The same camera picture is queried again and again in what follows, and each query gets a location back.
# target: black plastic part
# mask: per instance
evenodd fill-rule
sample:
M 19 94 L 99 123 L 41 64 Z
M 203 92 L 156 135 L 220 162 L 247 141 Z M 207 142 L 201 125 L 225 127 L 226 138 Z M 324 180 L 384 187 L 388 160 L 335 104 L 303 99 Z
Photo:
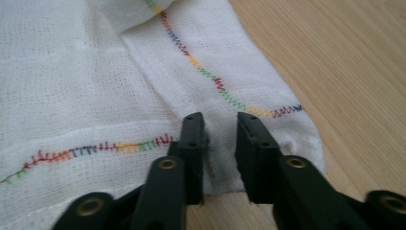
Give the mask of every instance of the black plastic part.
M 369 220 L 379 229 L 406 229 L 406 197 L 389 191 L 368 193 L 365 202 Z
M 185 163 L 187 204 L 202 203 L 203 155 L 207 154 L 208 149 L 202 113 L 193 113 L 183 120 L 180 140 L 170 147 L 177 150 L 170 149 L 169 155 L 177 155 Z
M 292 207 L 304 230 L 371 229 L 317 171 L 300 156 L 279 160 L 281 199 Z
M 248 198 L 254 203 L 274 203 L 279 146 L 256 116 L 237 115 L 237 168 Z
M 131 230 L 185 229 L 182 159 L 165 156 L 152 163 L 131 221 Z
M 75 200 L 54 226 L 54 230 L 106 229 L 113 206 L 113 197 L 91 193 Z

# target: folded cloth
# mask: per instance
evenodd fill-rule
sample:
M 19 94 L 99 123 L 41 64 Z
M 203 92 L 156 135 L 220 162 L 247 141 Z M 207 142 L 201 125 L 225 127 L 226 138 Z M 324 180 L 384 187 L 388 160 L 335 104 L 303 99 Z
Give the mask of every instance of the folded cloth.
M 0 229 L 49 229 L 78 196 L 135 189 L 197 111 L 210 137 L 207 194 L 243 189 L 238 111 L 324 170 L 316 127 L 226 0 L 0 9 Z

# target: white cloth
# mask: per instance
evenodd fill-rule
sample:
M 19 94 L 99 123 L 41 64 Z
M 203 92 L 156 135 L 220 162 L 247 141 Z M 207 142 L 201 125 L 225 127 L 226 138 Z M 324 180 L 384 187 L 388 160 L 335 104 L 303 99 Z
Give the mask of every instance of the white cloth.
M 49 229 L 78 196 L 137 188 L 197 111 L 205 193 L 243 189 L 238 111 L 324 170 L 316 127 L 226 0 L 114 2 L 0 3 L 0 229 Z

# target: rainbow thread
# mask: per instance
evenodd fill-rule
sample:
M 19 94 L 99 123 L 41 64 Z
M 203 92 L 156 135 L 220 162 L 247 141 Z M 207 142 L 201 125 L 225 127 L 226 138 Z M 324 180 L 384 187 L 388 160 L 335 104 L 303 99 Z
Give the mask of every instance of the rainbow thread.
M 175 43 L 177 48 L 182 52 L 182 54 L 188 59 L 189 63 L 204 77 L 211 79 L 216 88 L 218 89 L 218 94 L 221 98 L 224 99 L 228 104 L 235 107 L 236 109 L 247 111 L 253 115 L 267 117 L 267 118 L 279 118 L 282 115 L 299 112 L 304 110 L 304 108 L 300 105 L 294 106 L 284 106 L 282 108 L 269 110 L 269 109 L 261 109 L 251 105 L 247 105 L 245 103 L 240 102 L 234 96 L 232 96 L 224 87 L 223 79 L 214 75 L 211 71 L 204 68 L 200 61 L 197 60 L 196 57 L 192 56 L 191 53 L 188 51 L 186 45 L 182 42 L 182 40 L 174 33 L 170 23 L 168 22 L 167 14 L 155 3 L 154 0 L 145 0 L 147 5 L 151 8 L 153 12 L 160 15 L 161 22 L 166 28 L 168 32 L 168 36 L 171 40 Z
M 31 169 L 34 166 L 37 166 L 41 162 L 47 163 L 57 163 L 60 161 L 70 160 L 76 157 L 83 155 L 91 155 L 98 151 L 116 151 L 116 152 L 127 152 L 135 153 L 139 151 L 153 150 L 161 146 L 167 146 L 169 143 L 176 141 L 177 138 L 169 136 L 167 133 L 163 136 L 154 138 L 153 140 L 140 142 L 140 143 L 124 143 L 118 142 L 109 144 L 108 142 L 99 143 L 94 146 L 84 146 L 75 149 L 68 149 L 60 152 L 53 153 L 43 153 L 42 150 L 39 150 L 37 154 L 32 155 L 30 161 L 27 161 L 23 164 L 23 167 L 13 174 L 8 175 L 6 178 L 0 181 L 0 184 L 11 184 L 13 178 L 19 179 L 23 174 L 27 173 L 28 169 Z

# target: wood grain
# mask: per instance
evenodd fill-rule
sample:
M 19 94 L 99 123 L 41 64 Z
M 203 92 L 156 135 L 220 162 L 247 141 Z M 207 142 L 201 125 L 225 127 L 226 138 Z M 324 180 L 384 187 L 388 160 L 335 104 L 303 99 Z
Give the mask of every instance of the wood grain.
M 406 196 L 406 2 L 230 2 L 319 128 L 334 188 Z M 206 199 L 188 229 L 277 229 L 244 193 Z

